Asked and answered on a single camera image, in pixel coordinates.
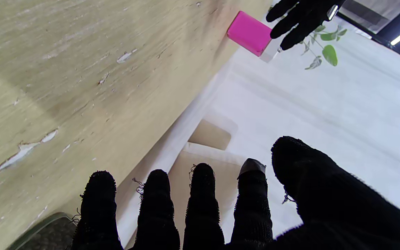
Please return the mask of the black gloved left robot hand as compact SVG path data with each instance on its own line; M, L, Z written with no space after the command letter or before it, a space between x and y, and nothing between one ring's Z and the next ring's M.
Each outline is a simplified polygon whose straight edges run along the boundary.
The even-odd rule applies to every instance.
M277 39L285 35L280 48L286 51L302 42L324 21L331 21L344 3L344 0L281 0L266 16L266 21L271 23L286 15L273 27L270 37Z

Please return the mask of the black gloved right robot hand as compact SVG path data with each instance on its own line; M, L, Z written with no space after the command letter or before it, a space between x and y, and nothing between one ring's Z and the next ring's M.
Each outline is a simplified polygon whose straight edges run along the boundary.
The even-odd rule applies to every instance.
M286 200L300 226L274 237L266 166L247 159L238 175L234 228L224 242L211 166L192 171L183 245L174 222L168 174L152 171L143 185L134 250L400 250L400 209L328 155L283 136L271 149Z

